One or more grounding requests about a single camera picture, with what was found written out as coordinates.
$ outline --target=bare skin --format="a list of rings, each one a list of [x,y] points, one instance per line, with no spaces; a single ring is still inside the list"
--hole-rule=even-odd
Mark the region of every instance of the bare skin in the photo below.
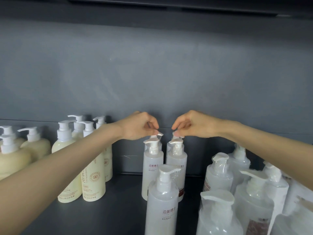
[[[120,139],[158,134],[156,118],[139,111],[0,181],[0,234],[20,234],[104,148]]]
[[[220,136],[250,150],[313,190],[313,145],[191,110],[174,122],[176,136]]]

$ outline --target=cream-colored bottle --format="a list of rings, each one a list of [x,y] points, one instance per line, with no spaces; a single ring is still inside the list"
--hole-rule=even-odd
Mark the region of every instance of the cream-colored bottle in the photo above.
[[[14,138],[14,142],[18,147],[21,147],[22,143],[25,142],[26,140],[24,138],[17,138],[16,134],[13,132],[12,126],[0,126],[0,128],[3,129],[3,134],[2,135],[10,135]]]
[[[72,137],[72,131],[68,127],[68,123],[75,120],[64,120],[59,122],[60,128],[57,131],[58,140],[52,146],[52,153],[72,144],[75,140]],[[80,174],[59,194],[58,201],[68,203],[76,200],[82,194]]]
[[[84,137],[91,134],[94,129],[94,123],[91,121],[82,121],[85,124]],[[96,201],[105,193],[105,165],[104,153],[100,153],[91,163],[80,173],[83,188],[83,198],[85,201]]]
[[[84,124],[80,124],[80,121],[83,121],[83,115],[68,115],[67,117],[75,117],[76,120],[74,121],[74,130],[72,132],[72,137],[75,141],[78,141],[84,137],[83,130],[85,128]]]
[[[18,147],[12,135],[1,135],[0,180],[31,164],[30,152]]]
[[[106,124],[106,122],[104,121],[104,116],[98,116],[93,120],[98,120],[98,122],[96,123],[96,129],[99,129],[101,125]],[[113,176],[112,145],[108,146],[103,152],[105,154],[105,182],[108,182]]]
[[[36,162],[44,156],[51,154],[51,144],[49,140],[41,138],[37,132],[37,127],[22,128],[18,131],[28,130],[27,141],[23,142],[21,148],[26,148],[32,154],[32,162]]]

